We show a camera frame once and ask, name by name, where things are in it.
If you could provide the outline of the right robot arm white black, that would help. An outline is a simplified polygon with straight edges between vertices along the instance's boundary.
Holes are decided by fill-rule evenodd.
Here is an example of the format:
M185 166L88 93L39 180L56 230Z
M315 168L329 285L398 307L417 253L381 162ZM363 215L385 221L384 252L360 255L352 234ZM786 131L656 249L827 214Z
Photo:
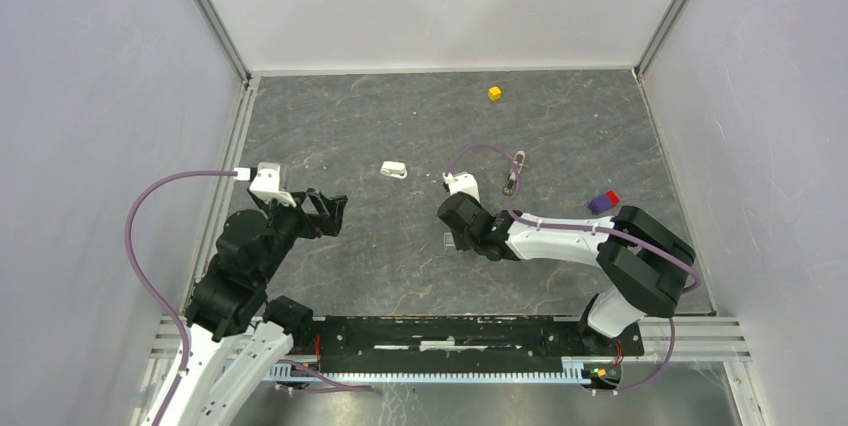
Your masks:
M437 216L457 250L490 261L546 259L599 268L611 286L590 301L577 328L580 346L591 354L606 352L646 316L673 317L680 298L701 283L694 250L635 206L586 220L510 210L493 215L473 196L456 193Z

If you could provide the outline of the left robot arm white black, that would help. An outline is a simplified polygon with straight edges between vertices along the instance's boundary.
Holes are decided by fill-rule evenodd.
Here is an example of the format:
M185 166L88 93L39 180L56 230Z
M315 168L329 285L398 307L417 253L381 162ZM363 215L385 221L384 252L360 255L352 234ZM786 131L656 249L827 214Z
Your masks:
M171 383L154 400L147 425L229 425L273 363L313 343L311 310L270 300L267 288L297 240L339 235L348 198L315 189L249 195L254 208L227 218L207 272L175 322L182 332Z

